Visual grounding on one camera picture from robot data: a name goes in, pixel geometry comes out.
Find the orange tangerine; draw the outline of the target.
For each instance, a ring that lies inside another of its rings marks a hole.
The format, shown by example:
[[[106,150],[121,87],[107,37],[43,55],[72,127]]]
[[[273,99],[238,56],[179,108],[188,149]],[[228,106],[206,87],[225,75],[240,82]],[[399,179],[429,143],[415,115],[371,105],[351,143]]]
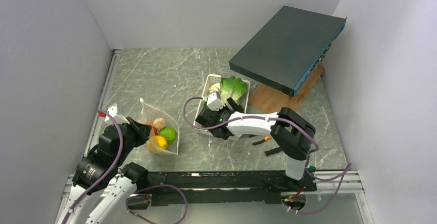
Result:
[[[157,135],[158,130],[157,130],[157,128],[154,126],[153,122],[150,121],[150,122],[147,122],[146,124],[151,126],[150,136]]]

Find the wooden cutting board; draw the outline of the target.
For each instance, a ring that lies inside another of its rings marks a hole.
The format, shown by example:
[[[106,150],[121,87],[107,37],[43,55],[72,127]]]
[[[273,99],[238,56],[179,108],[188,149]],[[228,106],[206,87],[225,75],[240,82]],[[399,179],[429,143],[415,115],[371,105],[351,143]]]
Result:
[[[324,68],[322,66],[317,66],[294,97],[290,97],[265,84],[260,84],[249,96],[248,103],[263,113],[278,112],[282,107],[288,107],[293,111],[297,111],[316,82],[320,79],[323,71]]]

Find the green white cabbage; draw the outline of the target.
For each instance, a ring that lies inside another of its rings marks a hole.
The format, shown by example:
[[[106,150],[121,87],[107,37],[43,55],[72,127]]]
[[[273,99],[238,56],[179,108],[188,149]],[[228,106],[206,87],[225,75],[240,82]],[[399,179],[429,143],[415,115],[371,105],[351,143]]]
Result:
[[[231,76],[229,78],[221,78],[220,81],[220,97],[223,102],[228,98],[232,98],[237,104],[241,102],[241,98],[248,90],[248,84],[241,78]]]

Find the polka dot zip top bag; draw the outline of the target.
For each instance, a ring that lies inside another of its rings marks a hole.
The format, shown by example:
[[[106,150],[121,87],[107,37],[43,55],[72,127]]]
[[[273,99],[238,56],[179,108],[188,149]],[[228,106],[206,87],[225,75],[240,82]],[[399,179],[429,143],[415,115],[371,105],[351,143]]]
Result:
[[[180,129],[175,119],[163,110],[148,105],[143,98],[139,101],[142,110],[138,121],[152,127],[150,138],[146,141],[147,149],[155,154],[177,156]]]

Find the white garlic cluster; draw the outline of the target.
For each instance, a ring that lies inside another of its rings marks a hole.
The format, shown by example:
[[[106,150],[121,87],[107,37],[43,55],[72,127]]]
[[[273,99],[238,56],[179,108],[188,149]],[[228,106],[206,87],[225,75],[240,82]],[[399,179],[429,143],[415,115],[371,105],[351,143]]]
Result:
[[[217,82],[213,84],[209,89],[207,89],[207,96],[209,96],[212,93],[218,93],[220,95],[221,92],[221,83]]]

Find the dark network switch box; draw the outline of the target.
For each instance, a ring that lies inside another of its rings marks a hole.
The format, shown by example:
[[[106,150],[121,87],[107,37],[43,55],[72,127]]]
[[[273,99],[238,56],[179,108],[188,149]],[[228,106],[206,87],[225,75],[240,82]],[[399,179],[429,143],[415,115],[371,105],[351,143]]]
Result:
[[[229,60],[229,67],[293,97],[324,59],[346,21],[283,6]]]

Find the light green round fruit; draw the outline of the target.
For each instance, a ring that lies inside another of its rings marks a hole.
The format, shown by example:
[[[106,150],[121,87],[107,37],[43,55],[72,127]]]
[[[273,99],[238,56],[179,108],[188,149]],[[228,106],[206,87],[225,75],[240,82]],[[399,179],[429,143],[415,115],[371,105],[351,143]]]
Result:
[[[178,138],[177,130],[172,127],[160,129],[158,135],[165,138],[169,146],[173,145]]]

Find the green handled screwdriver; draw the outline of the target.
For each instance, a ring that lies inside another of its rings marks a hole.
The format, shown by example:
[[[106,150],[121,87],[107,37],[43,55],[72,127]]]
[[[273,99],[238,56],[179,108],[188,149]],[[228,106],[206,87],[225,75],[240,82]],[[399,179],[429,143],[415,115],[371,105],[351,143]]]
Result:
[[[312,173],[317,171],[316,167],[314,167],[314,166],[308,166],[308,167],[305,168],[305,170],[306,170],[307,173],[310,173],[310,174],[312,174]]]

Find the small garlic bulb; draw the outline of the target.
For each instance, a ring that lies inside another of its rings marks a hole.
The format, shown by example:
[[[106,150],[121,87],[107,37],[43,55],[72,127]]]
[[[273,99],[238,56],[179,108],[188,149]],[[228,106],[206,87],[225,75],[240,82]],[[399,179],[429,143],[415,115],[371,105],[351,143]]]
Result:
[[[166,127],[166,120],[164,118],[156,118],[153,121],[153,127],[156,128],[157,130],[163,129]]]

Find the aluminium frame profile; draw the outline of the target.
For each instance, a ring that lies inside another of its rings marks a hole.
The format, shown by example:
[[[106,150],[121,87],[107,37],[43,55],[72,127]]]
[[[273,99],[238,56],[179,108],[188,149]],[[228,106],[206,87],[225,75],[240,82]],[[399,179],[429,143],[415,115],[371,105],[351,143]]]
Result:
[[[97,105],[99,109],[108,109],[109,95],[113,86],[116,69],[119,65],[122,52],[122,49],[114,49],[112,52],[110,66]],[[97,144],[98,135],[100,133],[102,124],[104,124],[103,117],[97,116],[94,118],[91,127],[91,133],[82,156],[83,158],[87,157],[92,146]],[[86,223],[89,214],[92,213],[94,208],[100,202],[101,195],[104,193],[104,191],[105,190],[102,189],[92,193],[91,195],[88,195],[86,189],[80,187],[79,185],[73,185],[73,175],[69,175],[63,196],[61,198],[61,205],[55,223]]]

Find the white perforated plastic basket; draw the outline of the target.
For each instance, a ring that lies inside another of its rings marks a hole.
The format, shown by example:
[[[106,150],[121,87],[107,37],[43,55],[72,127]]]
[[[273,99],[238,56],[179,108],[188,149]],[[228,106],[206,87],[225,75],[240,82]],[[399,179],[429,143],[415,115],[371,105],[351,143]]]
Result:
[[[216,75],[216,74],[209,74],[206,78],[205,84],[204,84],[204,88],[203,88],[203,92],[202,92],[202,96],[207,96],[208,94],[208,90],[211,86],[213,86],[214,84],[218,83],[220,84],[222,79],[221,75]],[[243,94],[243,96],[240,98],[240,105],[243,107],[244,112],[247,111],[247,106],[248,106],[248,99],[249,99],[249,92],[250,92],[250,87],[251,84],[248,80],[243,79],[242,81],[244,81],[247,84],[247,91],[245,94]],[[199,113],[201,112],[201,110],[204,108],[204,101],[200,100],[198,102],[198,106],[197,106],[197,111],[195,114],[195,117],[197,117],[199,115]],[[211,133],[208,130],[201,130],[201,129],[197,129],[197,132],[200,134],[204,134],[204,135],[211,135]],[[238,141],[241,138],[241,134],[237,135],[237,136],[230,136],[227,140],[232,140],[232,141]]]

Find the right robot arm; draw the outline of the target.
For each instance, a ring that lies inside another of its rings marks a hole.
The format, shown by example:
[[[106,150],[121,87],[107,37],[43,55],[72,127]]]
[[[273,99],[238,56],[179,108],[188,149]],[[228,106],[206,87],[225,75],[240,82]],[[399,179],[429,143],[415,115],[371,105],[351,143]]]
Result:
[[[304,183],[306,162],[314,146],[315,127],[290,108],[283,107],[270,114],[247,114],[228,107],[217,111],[210,107],[200,110],[192,127],[209,131],[224,140],[238,135],[259,135],[272,138],[286,155],[284,184],[291,191]]]

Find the black hammer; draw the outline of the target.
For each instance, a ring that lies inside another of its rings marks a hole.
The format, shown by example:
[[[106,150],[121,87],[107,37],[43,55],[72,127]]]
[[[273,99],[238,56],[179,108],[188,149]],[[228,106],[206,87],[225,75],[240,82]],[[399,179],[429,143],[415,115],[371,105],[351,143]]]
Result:
[[[272,156],[272,155],[277,154],[279,152],[282,152],[282,149],[280,147],[277,147],[277,148],[273,148],[273,149],[265,151],[264,154],[266,157],[269,157],[269,156]]]

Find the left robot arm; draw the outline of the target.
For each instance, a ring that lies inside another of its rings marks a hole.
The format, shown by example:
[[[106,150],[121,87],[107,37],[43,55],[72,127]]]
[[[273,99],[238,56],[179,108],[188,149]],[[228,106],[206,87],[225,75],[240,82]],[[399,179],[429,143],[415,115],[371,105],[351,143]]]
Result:
[[[129,153],[154,135],[152,125],[128,117],[105,128],[98,143],[77,165],[58,223],[105,223],[127,198],[149,185],[148,170],[130,162]]]

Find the yellow lemon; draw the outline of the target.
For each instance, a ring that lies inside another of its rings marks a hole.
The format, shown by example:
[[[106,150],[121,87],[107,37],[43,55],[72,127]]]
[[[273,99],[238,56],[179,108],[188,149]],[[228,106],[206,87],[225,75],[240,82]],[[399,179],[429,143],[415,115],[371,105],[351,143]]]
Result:
[[[166,150],[168,143],[164,137],[155,135],[146,142],[146,145],[151,152],[157,153],[160,150]]]

